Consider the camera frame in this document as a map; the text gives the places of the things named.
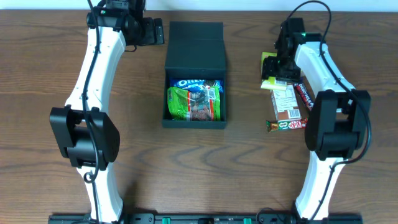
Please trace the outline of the light green carton box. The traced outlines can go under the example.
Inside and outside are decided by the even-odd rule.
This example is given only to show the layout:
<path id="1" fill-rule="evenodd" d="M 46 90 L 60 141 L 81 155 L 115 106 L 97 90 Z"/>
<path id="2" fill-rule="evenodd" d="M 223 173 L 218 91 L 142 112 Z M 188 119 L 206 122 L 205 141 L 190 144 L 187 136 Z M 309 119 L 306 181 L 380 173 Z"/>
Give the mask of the light green carton box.
<path id="1" fill-rule="evenodd" d="M 271 52 L 263 52 L 262 62 L 264 62 L 264 60 L 269 56 L 276 57 L 277 54 Z M 261 89 L 285 91 L 287 89 L 287 82 L 276 80 L 275 77 L 269 77 L 268 79 L 262 78 Z"/>

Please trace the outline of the green snack mix bag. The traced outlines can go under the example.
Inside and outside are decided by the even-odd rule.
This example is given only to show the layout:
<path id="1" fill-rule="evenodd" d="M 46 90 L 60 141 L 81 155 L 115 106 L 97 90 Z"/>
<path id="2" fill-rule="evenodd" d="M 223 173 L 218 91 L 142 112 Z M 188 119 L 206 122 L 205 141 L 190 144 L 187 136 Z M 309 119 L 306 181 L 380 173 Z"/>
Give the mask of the green snack mix bag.
<path id="1" fill-rule="evenodd" d="M 167 106 L 174 120 L 221 121 L 221 98 L 217 86 L 204 87 L 198 92 L 170 87 Z"/>

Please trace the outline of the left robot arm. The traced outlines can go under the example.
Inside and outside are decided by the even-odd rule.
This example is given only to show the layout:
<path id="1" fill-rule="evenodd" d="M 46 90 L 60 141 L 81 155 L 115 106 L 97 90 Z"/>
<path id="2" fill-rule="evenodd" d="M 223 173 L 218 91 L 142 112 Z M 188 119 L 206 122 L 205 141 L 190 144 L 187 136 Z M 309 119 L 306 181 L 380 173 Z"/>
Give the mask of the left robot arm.
<path id="1" fill-rule="evenodd" d="M 86 215 L 51 215 L 49 223 L 121 223 L 123 200 L 114 162 L 120 133 L 109 117 L 116 68 L 128 46 L 164 43 L 162 19 L 144 17 L 145 0 L 89 3 L 88 41 L 74 89 L 49 121 L 61 155 L 83 179 L 91 205 Z"/>

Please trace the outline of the blue Oreo cookie pack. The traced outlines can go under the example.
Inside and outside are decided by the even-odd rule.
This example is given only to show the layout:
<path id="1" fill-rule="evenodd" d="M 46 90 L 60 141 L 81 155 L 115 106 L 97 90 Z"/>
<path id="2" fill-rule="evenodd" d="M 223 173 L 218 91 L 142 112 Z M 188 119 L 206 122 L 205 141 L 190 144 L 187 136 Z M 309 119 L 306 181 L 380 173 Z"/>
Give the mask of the blue Oreo cookie pack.
<path id="1" fill-rule="evenodd" d="M 170 86 L 188 90 L 191 92 L 199 92 L 204 88 L 217 86 L 220 93 L 224 92 L 222 80 L 181 80 L 170 79 Z"/>

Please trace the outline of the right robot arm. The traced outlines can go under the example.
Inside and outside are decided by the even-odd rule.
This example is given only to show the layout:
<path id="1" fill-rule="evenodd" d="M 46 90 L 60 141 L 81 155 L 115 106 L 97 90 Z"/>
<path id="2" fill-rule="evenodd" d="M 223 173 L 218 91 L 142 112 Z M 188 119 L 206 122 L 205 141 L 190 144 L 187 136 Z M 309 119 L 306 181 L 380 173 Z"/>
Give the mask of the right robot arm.
<path id="1" fill-rule="evenodd" d="M 371 141 L 370 94 L 357 90 L 336 67 L 325 36 L 306 32 L 301 18 L 289 16 L 274 44 L 277 54 L 262 62 L 262 79 L 297 83 L 304 75 L 315 95 L 305 125 L 310 161 L 304 185 L 290 213 L 258 215 L 261 223 L 362 223 L 355 213 L 330 214 L 338 175 L 358 162 Z M 354 151 L 363 151 L 353 157 Z"/>

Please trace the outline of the purple Dairy Milk bar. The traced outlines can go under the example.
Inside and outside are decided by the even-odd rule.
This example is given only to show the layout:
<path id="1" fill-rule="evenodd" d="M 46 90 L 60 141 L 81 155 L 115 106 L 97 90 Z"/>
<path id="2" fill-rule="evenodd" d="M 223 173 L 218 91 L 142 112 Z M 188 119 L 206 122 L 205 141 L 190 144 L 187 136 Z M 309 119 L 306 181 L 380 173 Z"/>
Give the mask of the purple Dairy Milk bar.
<path id="1" fill-rule="evenodd" d="M 307 87 L 305 86 L 304 83 L 294 83 L 294 89 L 295 91 L 298 93 L 298 95 L 300 96 L 300 98 L 303 101 L 303 104 L 305 105 L 305 107 L 311 111 L 313 106 L 314 106 L 314 101 L 312 99 L 312 97 L 310 96 L 309 91 L 307 90 Z"/>

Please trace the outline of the black gift box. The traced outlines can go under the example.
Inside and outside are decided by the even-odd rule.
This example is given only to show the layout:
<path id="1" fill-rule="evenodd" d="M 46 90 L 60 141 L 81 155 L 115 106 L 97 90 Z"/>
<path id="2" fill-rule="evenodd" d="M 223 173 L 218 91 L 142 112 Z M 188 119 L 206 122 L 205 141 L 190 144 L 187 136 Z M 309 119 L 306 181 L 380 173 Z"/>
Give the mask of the black gift box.
<path id="1" fill-rule="evenodd" d="M 170 79 L 222 80 L 221 121 L 182 121 L 172 119 L 167 106 Z M 223 23 L 170 23 L 165 60 L 164 108 L 165 128 L 224 129 L 226 127 L 226 51 Z"/>

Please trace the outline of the brown and white carton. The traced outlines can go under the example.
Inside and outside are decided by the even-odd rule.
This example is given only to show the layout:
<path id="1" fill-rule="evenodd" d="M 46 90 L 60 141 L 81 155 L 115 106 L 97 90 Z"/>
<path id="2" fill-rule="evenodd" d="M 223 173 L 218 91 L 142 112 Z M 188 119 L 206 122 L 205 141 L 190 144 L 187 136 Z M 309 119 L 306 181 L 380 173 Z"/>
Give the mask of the brown and white carton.
<path id="1" fill-rule="evenodd" d="M 271 99 L 276 120 L 293 121 L 302 118 L 293 85 L 287 85 L 286 90 L 272 90 Z"/>

